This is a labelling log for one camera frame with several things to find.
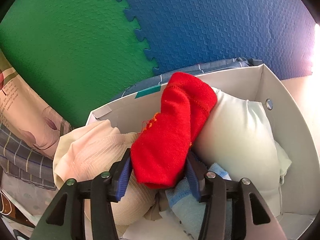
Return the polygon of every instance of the metal rivet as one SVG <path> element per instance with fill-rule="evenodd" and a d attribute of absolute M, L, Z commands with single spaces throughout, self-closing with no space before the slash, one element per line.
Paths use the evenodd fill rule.
<path fill-rule="evenodd" d="M 73 185 L 75 182 L 76 182 L 75 179 L 68 179 L 68 180 L 67 180 L 67 185 L 71 186 L 71 185 Z"/>
<path fill-rule="evenodd" d="M 101 173 L 101 177 L 106 179 L 110 177 L 110 172 L 109 171 L 104 171 L 103 173 Z"/>
<path fill-rule="evenodd" d="M 272 104 L 272 101 L 271 101 L 270 98 L 268 98 L 268 99 L 266 100 L 266 106 L 267 106 L 268 110 L 272 110 L 273 104 Z"/>
<path fill-rule="evenodd" d="M 213 179 L 213 178 L 216 177 L 216 174 L 215 174 L 214 172 L 212 172 L 212 171 L 209 171 L 209 172 L 207 172 L 207 177 L 208 177 L 209 179 Z"/>
<path fill-rule="evenodd" d="M 249 185 L 251 183 L 251 181 L 249 179 L 247 179 L 247 178 L 243 178 L 241 181 L 245 185 Z"/>

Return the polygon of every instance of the light blue sock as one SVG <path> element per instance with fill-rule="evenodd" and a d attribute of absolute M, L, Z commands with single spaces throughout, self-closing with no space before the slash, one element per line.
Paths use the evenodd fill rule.
<path fill-rule="evenodd" d="M 217 163 L 214 163 L 209 168 L 223 179 L 231 180 L 229 174 L 223 170 Z M 174 214 L 181 220 L 181 223 L 187 231 L 198 239 L 200 234 L 202 220 L 206 203 L 199 203 L 192 195 L 186 178 L 182 179 L 174 189 L 165 191 L 169 206 Z M 226 213 L 226 230 L 225 240 L 231 239 L 232 229 L 232 201 L 227 200 Z"/>

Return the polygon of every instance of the sock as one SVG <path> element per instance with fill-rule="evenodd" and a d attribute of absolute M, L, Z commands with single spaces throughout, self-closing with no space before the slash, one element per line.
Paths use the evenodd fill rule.
<path fill-rule="evenodd" d="M 161 112 L 132 144 L 132 166 L 139 183 L 174 187 L 181 178 L 189 147 L 217 103 L 212 88 L 197 77 L 176 72 L 161 97 Z"/>

